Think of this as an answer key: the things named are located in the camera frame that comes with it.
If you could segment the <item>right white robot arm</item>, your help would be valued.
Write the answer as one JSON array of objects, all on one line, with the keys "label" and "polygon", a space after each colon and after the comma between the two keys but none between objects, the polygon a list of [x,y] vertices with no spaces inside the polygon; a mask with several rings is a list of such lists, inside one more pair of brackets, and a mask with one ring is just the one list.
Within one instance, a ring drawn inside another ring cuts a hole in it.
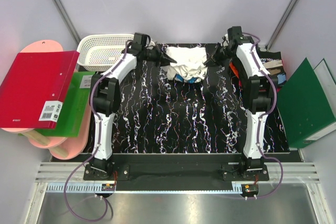
[{"label": "right white robot arm", "polygon": [[217,44],[204,66],[223,66],[230,60],[238,72],[243,107],[247,113],[247,132],[237,172],[242,179],[250,180],[264,170],[263,138],[268,114],[276,106],[278,81],[258,56],[258,38],[244,33],[240,26],[233,26],[227,30],[224,41],[227,45]]}]

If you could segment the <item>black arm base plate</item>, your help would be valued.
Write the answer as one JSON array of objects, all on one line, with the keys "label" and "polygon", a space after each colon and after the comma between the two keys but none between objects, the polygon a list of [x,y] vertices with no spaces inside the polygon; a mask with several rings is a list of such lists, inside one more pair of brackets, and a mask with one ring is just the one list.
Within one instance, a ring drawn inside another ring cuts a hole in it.
[{"label": "black arm base plate", "polygon": [[117,191],[151,193],[230,190],[223,179],[226,164],[237,164],[240,154],[114,154]]}]

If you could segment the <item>green plastic folder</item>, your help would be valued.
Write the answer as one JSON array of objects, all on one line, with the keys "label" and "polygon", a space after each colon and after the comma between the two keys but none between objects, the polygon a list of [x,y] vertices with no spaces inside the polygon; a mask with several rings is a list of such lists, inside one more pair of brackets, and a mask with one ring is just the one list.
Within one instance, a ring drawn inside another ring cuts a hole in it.
[{"label": "green plastic folder", "polygon": [[30,73],[22,80],[14,112],[21,116],[18,133],[35,129],[44,136],[76,137],[88,104],[93,72],[74,72],[72,77],[53,70],[46,79]]}]

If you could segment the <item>white perforated plastic basket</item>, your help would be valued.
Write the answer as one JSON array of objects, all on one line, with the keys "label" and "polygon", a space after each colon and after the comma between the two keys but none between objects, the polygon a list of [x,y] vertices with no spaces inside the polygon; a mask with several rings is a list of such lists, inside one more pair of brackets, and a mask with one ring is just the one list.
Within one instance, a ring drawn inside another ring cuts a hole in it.
[{"label": "white perforated plastic basket", "polygon": [[120,58],[128,40],[133,34],[99,34],[83,38],[78,47],[77,64],[87,71],[104,72]]}]

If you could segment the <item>black printed folded t shirt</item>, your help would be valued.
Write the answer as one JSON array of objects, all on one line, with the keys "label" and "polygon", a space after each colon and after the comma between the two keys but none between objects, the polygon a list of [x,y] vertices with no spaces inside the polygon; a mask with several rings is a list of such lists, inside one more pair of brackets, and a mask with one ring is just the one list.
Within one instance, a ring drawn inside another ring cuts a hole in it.
[{"label": "black printed folded t shirt", "polygon": [[280,52],[261,51],[258,48],[251,49],[251,45],[239,46],[236,56],[232,58],[231,62],[238,70],[238,79],[245,79],[246,85],[250,76],[260,73],[260,68],[267,71],[272,78],[277,78],[275,84],[277,89],[280,89],[287,81]]}]

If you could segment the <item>black marble pattern mat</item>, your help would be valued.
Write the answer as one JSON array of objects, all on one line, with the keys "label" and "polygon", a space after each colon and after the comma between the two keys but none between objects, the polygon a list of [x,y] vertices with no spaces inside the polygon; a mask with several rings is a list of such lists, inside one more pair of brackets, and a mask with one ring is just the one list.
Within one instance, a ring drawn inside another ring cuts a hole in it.
[{"label": "black marble pattern mat", "polygon": [[110,144],[122,154],[240,153],[247,116],[229,64],[211,67],[196,84],[170,81],[139,62],[120,83],[121,104]]}]

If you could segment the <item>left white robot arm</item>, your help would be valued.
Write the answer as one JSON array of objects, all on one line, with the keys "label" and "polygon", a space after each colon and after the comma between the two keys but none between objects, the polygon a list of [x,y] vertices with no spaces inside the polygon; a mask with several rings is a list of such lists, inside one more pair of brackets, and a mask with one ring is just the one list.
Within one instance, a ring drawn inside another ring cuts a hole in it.
[{"label": "left white robot arm", "polygon": [[138,61],[151,61],[159,67],[176,63],[149,35],[135,33],[125,42],[125,48],[115,64],[91,78],[89,103],[94,115],[95,145],[89,167],[95,176],[107,180],[115,175],[112,163],[112,128],[116,112],[121,104],[120,83],[134,70]]}]

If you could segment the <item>white t shirt blue print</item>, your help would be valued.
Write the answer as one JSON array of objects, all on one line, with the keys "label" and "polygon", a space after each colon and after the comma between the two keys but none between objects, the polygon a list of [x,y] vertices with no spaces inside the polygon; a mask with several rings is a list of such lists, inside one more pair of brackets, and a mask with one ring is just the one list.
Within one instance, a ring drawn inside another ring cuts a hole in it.
[{"label": "white t shirt blue print", "polygon": [[199,83],[205,79],[208,70],[204,65],[207,60],[205,47],[167,47],[166,54],[176,61],[162,67],[168,80]]}]

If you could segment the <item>orange folded t shirt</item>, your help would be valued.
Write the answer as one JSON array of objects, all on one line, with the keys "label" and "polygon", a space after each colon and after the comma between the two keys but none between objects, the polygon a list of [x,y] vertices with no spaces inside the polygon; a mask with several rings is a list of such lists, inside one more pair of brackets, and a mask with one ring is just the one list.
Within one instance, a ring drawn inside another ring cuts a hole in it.
[{"label": "orange folded t shirt", "polygon": [[237,68],[234,66],[234,64],[233,64],[232,62],[230,62],[230,63],[229,63],[229,66],[230,66],[232,72],[234,73],[234,75],[235,75],[237,78],[239,78],[238,70],[237,70]]}]

